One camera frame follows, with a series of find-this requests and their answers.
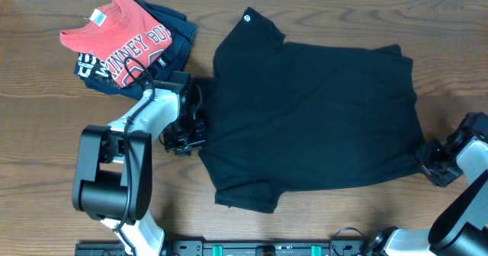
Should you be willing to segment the black t-shirt with white logo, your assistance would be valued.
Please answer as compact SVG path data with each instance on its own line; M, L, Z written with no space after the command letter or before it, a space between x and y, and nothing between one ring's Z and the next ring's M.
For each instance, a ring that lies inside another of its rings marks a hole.
M217 47L199 153L216 203L273 213L282 194L419 172L413 61L377 49L288 42L247 8Z

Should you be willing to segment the black shirt with white print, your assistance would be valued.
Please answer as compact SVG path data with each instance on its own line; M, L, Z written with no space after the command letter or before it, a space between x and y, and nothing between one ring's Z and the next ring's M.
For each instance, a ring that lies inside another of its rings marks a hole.
M80 78L111 80L111 72L103 61L89 53L79 53L74 74Z

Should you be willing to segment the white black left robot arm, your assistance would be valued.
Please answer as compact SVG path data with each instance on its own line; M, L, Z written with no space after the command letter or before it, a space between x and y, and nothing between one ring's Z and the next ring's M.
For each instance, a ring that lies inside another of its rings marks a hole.
M111 229L116 243L79 243L77 255L171 255L172 243L149 211L153 145L189 155L206 141L201 89L187 72L151 80L142 98L106 126L82 131L72 205Z

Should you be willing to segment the navy folded shirt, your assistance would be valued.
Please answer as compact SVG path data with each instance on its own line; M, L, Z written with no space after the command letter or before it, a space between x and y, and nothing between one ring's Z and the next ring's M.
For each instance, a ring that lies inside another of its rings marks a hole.
M172 45L155 62L147 67L155 80L167 81L172 72L181 71L185 67L194 42L197 26L187 21L185 14L171 8L150 4L141 0L135 0L135 2L167 27L175 37ZM106 81L91 78L80 79L85 83L87 88L104 94L121 94L134 100L139 100L143 96L143 89L136 84L130 84L125 88L121 88L113 79Z

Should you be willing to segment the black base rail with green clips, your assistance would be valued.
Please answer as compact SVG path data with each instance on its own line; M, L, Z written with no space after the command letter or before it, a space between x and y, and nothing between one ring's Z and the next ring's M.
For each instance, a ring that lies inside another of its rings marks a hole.
M365 242L202 242L198 240L137 243L125 248L123 242L79 242L75 256L96 255L174 255L174 256L371 256Z

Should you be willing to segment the red folded t-shirt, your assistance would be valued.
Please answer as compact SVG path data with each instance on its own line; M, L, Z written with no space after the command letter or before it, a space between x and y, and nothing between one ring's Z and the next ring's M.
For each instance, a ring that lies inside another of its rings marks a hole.
M140 76L173 43L173 34L134 0L112 0L96 8L90 21L60 32L62 45L96 56L122 88Z

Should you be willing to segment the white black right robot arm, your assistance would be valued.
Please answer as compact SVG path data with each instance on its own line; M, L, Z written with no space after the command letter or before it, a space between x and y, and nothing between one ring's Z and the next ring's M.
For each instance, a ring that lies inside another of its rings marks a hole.
M415 153L424 175L437 187L460 176L467 188L429 229L390 227L362 249L363 255L422 256L487 254L487 115L468 113L444 144L427 142Z

